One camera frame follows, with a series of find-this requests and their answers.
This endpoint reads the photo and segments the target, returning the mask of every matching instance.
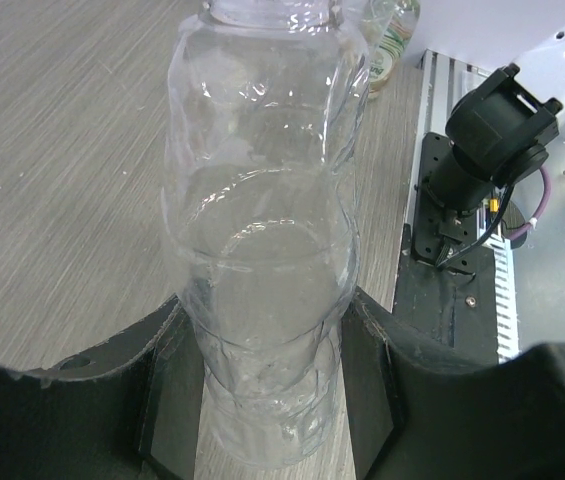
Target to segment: black bracket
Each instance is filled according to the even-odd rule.
[[[343,339],[357,478],[565,479],[565,345],[486,366],[363,292]]]
[[[203,376],[175,297],[51,370],[0,366],[0,480],[192,479]]]
[[[459,248],[477,237],[475,212],[459,216],[457,212],[445,209],[436,202],[429,191],[428,182],[431,175],[450,151],[450,140],[443,135],[429,133],[424,137],[415,207],[413,255],[417,260],[429,265],[434,265],[438,258],[444,255],[445,245]],[[457,273],[473,274],[476,272],[477,257],[477,253],[469,253],[452,261],[448,268]]]

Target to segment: black metal plate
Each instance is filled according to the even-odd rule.
[[[449,221],[446,215],[449,212],[437,205],[433,199],[424,191],[426,179],[437,168],[438,161],[451,150],[450,140],[437,133],[428,133],[422,141],[422,154],[420,157],[420,177],[418,181],[418,199],[415,208],[415,219],[413,227],[413,254],[416,259],[429,265],[435,264],[443,247],[442,237],[438,234],[440,227]],[[455,226],[466,242],[472,242],[477,238],[476,215],[464,218],[454,216]],[[461,259],[454,260],[448,265],[448,269],[471,274],[476,272],[477,253],[469,253]]]
[[[498,363],[498,329],[493,250],[473,255],[475,276],[457,275],[409,255],[410,229],[402,234],[393,313],[432,340],[480,365]],[[473,306],[467,299],[475,300]]]

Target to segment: clear plastic bottle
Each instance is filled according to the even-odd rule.
[[[398,60],[413,37],[420,18],[418,0],[397,0],[395,13],[371,59],[370,98],[376,98],[391,77]]]
[[[326,439],[358,273],[352,163],[368,53],[339,0],[214,0],[180,27],[163,249],[214,433],[276,468]]]
[[[342,0],[344,14],[355,23],[366,39],[370,58],[395,13],[396,0]]]

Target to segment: bottle label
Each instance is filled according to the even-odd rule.
[[[409,43],[408,32],[400,25],[391,23],[382,36],[380,46],[371,59],[370,80],[373,84],[383,84],[393,70],[393,66],[404,53]]]

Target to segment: gray wood grain surface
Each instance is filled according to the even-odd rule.
[[[49,367],[170,293],[157,189],[177,0],[0,0],[0,363]],[[393,294],[421,72],[399,68],[357,150],[360,285]],[[330,440],[254,471],[217,448],[203,409],[196,478],[352,479],[343,389]]]

